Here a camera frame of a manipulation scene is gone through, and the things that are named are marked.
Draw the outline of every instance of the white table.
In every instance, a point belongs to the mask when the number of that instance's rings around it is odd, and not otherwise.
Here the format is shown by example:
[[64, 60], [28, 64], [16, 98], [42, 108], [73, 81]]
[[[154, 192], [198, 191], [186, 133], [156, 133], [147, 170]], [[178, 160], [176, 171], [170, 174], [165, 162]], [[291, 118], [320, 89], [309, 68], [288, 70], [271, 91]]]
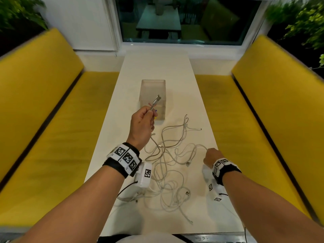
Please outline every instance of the white table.
[[[126, 140], [129, 132], [131, 115], [139, 108], [139, 93], [142, 79], [165, 79], [167, 91], [166, 118], [156, 121], [154, 139], [160, 141], [163, 127], [182, 124], [188, 114], [188, 125], [202, 128], [201, 131], [190, 131], [183, 141], [203, 144], [207, 148], [217, 147], [207, 117], [204, 103], [200, 96], [195, 76], [186, 53], [180, 50], [154, 49], [128, 51], [121, 68], [114, 93], [112, 95], [105, 120], [98, 138], [87, 172], [89, 179], [103, 164], [106, 155], [119, 143]], [[180, 131], [170, 131], [166, 138], [180, 138]], [[148, 149], [154, 144], [149, 142]], [[130, 202], [123, 206], [119, 200], [112, 208], [101, 236], [117, 233], [145, 234], [152, 231], [186, 234], [243, 231], [241, 221], [237, 217], [228, 197], [216, 202], [208, 196], [208, 182], [202, 173], [205, 150], [199, 148], [189, 167], [176, 165], [173, 169], [181, 171], [185, 176], [185, 186], [191, 190], [191, 198], [181, 207], [183, 212], [193, 221], [191, 225], [180, 213], [161, 210], [160, 199], [139, 199], [138, 203]], [[141, 159], [148, 156], [141, 151]], [[128, 177], [123, 187], [133, 182]]]
[[154, 5], [147, 5], [136, 26], [136, 30], [140, 32], [150, 30], [177, 32], [180, 37], [181, 24], [178, 8], [174, 9], [172, 6], [164, 6], [163, 15], [159, 16], [155, 13]]

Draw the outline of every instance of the transparent plastic box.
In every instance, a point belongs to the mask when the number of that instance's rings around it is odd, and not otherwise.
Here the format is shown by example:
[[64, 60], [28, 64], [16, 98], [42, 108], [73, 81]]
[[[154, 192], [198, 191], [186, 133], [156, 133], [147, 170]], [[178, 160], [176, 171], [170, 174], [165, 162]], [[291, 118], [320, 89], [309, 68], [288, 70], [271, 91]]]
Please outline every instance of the transparent plastic box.
[[158, 116], [156, 120], [165, 119], [165, 108], [166, 108], [166, 89], [165, 80], [142, 80], [141, 91], [140, 91], [140, 105], [149, 106], [156, 99], [157, 95], [160, 95], [161, 99], [158, 104], [154, 107], [157, 110]]

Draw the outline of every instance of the glass pane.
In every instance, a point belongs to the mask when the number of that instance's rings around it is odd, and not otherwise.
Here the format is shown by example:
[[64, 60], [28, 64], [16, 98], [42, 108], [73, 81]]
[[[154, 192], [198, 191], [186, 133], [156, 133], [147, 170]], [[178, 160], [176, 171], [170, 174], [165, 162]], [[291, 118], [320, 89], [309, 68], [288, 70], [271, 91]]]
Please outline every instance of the glass pane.
[[241, 45], [258, 0], [116, 0], [124, 42]]

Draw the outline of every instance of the white cable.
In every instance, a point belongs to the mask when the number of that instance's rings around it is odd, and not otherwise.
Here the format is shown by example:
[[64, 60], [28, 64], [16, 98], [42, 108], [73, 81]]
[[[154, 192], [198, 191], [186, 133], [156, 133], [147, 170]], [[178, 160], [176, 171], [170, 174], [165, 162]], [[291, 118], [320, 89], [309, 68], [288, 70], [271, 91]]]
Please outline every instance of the white cable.
[[[191, 224], [193, 223], [189, 218], [184, 214], [184, 212], [181, 209], [181, 206], [184, 204], [184, 202], [188, 201], [191, 196], [190, 189], [184, 186], [184, 175], [177, 170], [170, 169], [168, 170], [168, 166], [174, 166], [176, 164], [179, 165], [187, 165], [189, 166], [190, 163], [192, 162], [193, 158], [195, 157], [197, 153], [197, 148], [198, 147], [203, 147], [207, 150], [207, 148], [201, 144], [194, 144], [194, 143], [189, 143], [187, 144], [184, 149], [180, 152], [179, 151], [179, 146], [183, 142], [183, 140], [187, 136], [188, 131], [200, 131], [201, 129], [194, 129], [194, 128], [189, 128], [188, 127], [188, 121], [189, 118], [187, 115], [184, 116], [183, 119], [183, 124], [182, 125], [175, 125], [175, 126], [167, 126], [164, 127], [162, 132], [161, 132], [161, 139], [162, 141], [160, 143], [157, 143], [152, 136], [155, 134], [151, 135], [151, 140], [155, 143], [155, 147], [151, 151], [146, 150], [146, 146], [144, 147], [144, 150], [146, 153], [150, 154], [145, 161], [147, 162], [152, 162], [153, 165], [153, 171], [152, 171], [152, 180], [155, 181], [158, 190], [153, 190], [151, 186], [146, 190], [148, 193], [148, 196], [146, 195], [147, 193], [136, 193], [132, 198], [119, 198], [121, 201], [125, 202], [130, 202], [133, 200], [138, 200], [140, 198], [152, 198], [156, 196], [160, 196], [160, 204], [161, 208], [166, 211], [166, 212], [173, 212], [176, 210], [179, 210], [181, 214], [190, 222]], [[174, 128], [179, 128], [182, 127], [182, 135], [179, 140], [164, 140], [163, 138], [163, 133], [167, 130], [171, 130]], [[192, 150], [191, 151], [186, 151], [189, 146], [192, 145]], [[174, 155], [171, 154], [171, 152], [168, 149], [174, 149]], [[184, 157], [186, 154], [190, 153], [190, 156], [187, 160], [185, 161], [178, 161], [178, 158]], [[182, 176], [182, 182], [181, 184], [178, 184], [175, 180], [169, 180], [166, 181], [166, 176], [169, 172], [174, 172], [174, 173], [179, 173]], [[164, 200], [164, 195], [165, 194], [171, 194], [171, 201], [167, 203]]]

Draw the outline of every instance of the black cable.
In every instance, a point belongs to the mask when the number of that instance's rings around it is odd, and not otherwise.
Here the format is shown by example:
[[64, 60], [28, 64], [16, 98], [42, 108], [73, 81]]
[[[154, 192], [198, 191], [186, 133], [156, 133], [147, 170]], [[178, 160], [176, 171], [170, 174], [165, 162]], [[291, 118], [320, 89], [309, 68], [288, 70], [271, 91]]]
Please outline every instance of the black cable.
[[128, 188], [130, 185], [133, 185], [133, 184], [135, 184], [135, 183], [138, 183], [138, 181], [136, 181], [136, 182], [132, 182], [131, 184], [129, 184], [129, 185], [127, 185], [122, 191], [120, 191], [119, 192], [119, 194], [117, 195], [117, 197], [126, 189], [126, 188]]
[[244, 236], [245, 236], [245, 242], [248, 243], [247, 239], [246, 239], [246, 228], [244, 227]]

